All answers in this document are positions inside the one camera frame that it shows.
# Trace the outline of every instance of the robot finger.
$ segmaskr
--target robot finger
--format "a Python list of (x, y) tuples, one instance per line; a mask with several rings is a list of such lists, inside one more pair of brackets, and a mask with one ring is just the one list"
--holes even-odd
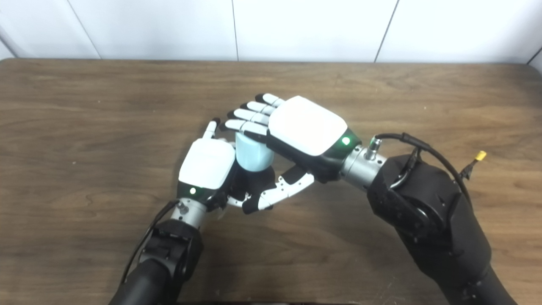
[(259, 113), (263, 113), (264, 115), (270, 116), (273, 111), (275, 111), (275, 107), (266, 104), (266, 103), (258, 103), (257, 101), (250, 101), (246, 104), (247, 109), (256, 111)]
[(233, 130), (240, 132), (255, 141), (265, 143), (268, 128), (267, 126), (254, 122), (248, 122), (246, 120), (229, 119), (224, 124), (220, 125), (220, 130)]
[(212, 139), (215, 137), (215, 131), (217, 126), (220, 124), (219, 118), (214, 118), (212, 121), (209, 122), (207, 125), (207, 128), (205, 128), (205, 131), (203, 132), (202, 139)]
[(269, 117), (259, 112), (254, 112), (246, 109), (236, 109), (228, 114), (229, 118), (239, 118), (249, 122), (259, 123), (267, 126)]
[(277, 97), (277, 96), (274, 96), (270, 93), (261, 93), (261, 94), (258, 94), (256, 95), (256, 101), (259, 101), (261, 103), (267, 103), (275, 108), (277, 108), (278, 106), (280, 106), (282, 103), (284, 103), (284, 100)]

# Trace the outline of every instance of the wooden table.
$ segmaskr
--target wooden table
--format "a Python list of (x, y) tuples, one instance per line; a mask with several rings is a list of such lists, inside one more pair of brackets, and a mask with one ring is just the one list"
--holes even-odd
[[(0, 304), (107, 304), (207, 121), (302, 95), (366, 141), (408, 131), (462, 168), (493, 266), (542, 299), (542, 78), (524, 65), (20, 60), (0, 63)], [(391, 156), (410, 149), (386, 143)], [(277, 158), (276, 169), (289, 164)], [(315, 185), (203, 233), (183, 301), (446, 304), (364, 194)]]

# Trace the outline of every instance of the blue cylindrical object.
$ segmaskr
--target blue cylindrical object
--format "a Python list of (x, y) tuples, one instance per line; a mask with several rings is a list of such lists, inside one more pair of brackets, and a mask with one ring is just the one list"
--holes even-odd
[(263, 143), (244, 134), (235, 134), (235, 157), (239, 165), (248, 171), (262, 171), (273, 163), (274, 153)]

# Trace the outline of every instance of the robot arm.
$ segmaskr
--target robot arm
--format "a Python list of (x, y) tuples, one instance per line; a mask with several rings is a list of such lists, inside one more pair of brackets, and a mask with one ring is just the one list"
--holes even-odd
[[(109, 305), (176, 304), (203, 251), (202, 220), (207, 212), (226, 207), (238, 168), (232, 144), (214, 138), (219, 122), (211, 121), (203, 137), (192, 143), (179, 171), (177, 200), (169, 202), (147, 229)], [(158, 223), (172, 209), (171, 218)], [(138, 265), (128, 274), (141, 247)]]
[[(229, 117), (224, 128), (265, 143), (319, 182), (344, 179), (367, 192), (374, 214), (397, 230), (450, 304), (515, 304), (491, 268), (491, 247), (463, 183), (469, 173), (460, 175), (427, 143), (408, 134), (381, 134), (364, 147), (343, 119), (303, 97), (259, 95)], [(386, 159), (378, 149), (387, 138), (415, 149)], [(454, 179), (423, 162), (422, 151)]]

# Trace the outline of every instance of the white wall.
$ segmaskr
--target white wall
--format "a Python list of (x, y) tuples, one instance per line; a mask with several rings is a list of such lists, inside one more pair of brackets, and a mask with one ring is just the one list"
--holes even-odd
[(10, 50), (0, 41), (0, 60), (11, 58), (13, 57), (13, 54), (10, 52)]
[(540, 33), (541, 0), (400, 0), (378, 62), (527, 63)]
[(542, 52), (538, 53), (538, 55), (533, 58), (533, 60), (529, 63), (529, 65), (533, 66), (542, 74)]
[(234, 0), (239, 60), (374, 61), (396, 0)]
[(0, 0), (0, 37), (17, 57), (99, 58), (66, 0)]
[(105, 59), (237, 60), (230, 0), (70, 0)]
[(541, 0), (0, 0), (17, 57), (527, 63), (540, 33)]

